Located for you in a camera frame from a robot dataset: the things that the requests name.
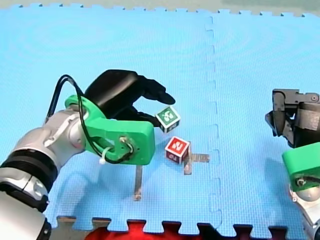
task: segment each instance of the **red cube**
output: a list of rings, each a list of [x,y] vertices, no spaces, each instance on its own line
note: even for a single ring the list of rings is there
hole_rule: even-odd
[[[165,147],[165,156],[168,159],[181,164],[188,156],[189,146],[190,142],[174,136]]]

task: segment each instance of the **black finger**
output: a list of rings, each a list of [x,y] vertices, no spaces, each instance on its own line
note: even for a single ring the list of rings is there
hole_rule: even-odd
[[[144,78],[145,92],[143,97],[149,100],[156,100],[163,104],[172,105],[175,104],[175,99],[168,93],[166,88],[153,79]]]
[[[159,120],[147,113],[137,111],[133,106],[127,107],[118,113],[114,119],[120,121],[146,121],[150,122],[154,127],[160,127]]]

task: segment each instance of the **green gripper bracket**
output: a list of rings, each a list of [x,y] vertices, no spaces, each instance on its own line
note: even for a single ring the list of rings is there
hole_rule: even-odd
[[[70,96],[65,101],[65,107],[78,105],[78,97]],[[133,155],[122,164],[148,165],[155,153],[154,126],[148,121],[118,121],[107,119],[102,111],[91,101],[82,97],[82,104],[85,108],[84,123],[89,135],[94,139],[93,144],[102,153],[107,147],[111,147],[105,153],[105,157],[116,161],[130,151],[129,147],[120,141],[125,137],[127,142],[133,146]],[[96,153],[85,140],[85,150]]]
[[[304,176],[320,178],[320,142],[286,151],[282,154],[282,159],[294,192],[319,185],[314,182],[306,182],[304,185],[298,186],[296,179]]]

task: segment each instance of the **red object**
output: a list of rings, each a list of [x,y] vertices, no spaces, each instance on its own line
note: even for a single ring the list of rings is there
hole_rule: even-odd
[[[179,225],[168,224],[163,234],[144,233],[144,222],[129,222],[129,232],[109,232],[101,227],[91,232],[85,240],[202,240],[201,236],[179,235]]]
[[[235,226],[236,237],[222,237],[217,232],[209,231],[204,235],[207,237],[198,236],[183,236],[179,235],[179,224],[167,223],[163,225],[163,234],[144,233],[144,222],[128,222],[129,232],[109,232],[105,227],[101,227],[91,232],[85,240],[252,240],[250,226]],[[268,240],[285,240],[285,228],[270,229],[272,238]]]
[[[165,156],[179,164],[182,163],[184,158],[188,155],[190,143],[177,136],[171,138],[165,147]]]

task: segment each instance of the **blue foam mat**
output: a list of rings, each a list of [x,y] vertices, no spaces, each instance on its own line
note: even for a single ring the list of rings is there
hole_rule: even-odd
[[[269,226],[287,226],[288,239],[304,239],[286,192],[281,154],[288,147],[273,138],[264,115],[273,88],[320,92],[318,17],[39,5],[0,10],[0,159],[43,123],[63,74],[85,89],[106,69],[135,70],[167,87],[182,118],[173,133],[155,130],[139,202],[134,166],[101,166],[91,153],[73,157],[49,196],[45,214],[53,227],[57,216],[73,216],[82,230],[92,229],[92,218],[109,218],[111,231],[146,220],[145,232],[161,233],[162,221],[173,221],[181,222],[181,234],[198,234],[197,223],[208,223],[234,236],[233,225],[249,224],[255,238],[269,238]],[[73,93],[66,86],[58,108]],[[135,106],[150,114],[163,108],[146,99]],[[194,153],[210,154],[210,163],[194,163],[192,175],[183,175],[164,158],[172,135],[190,140]]]

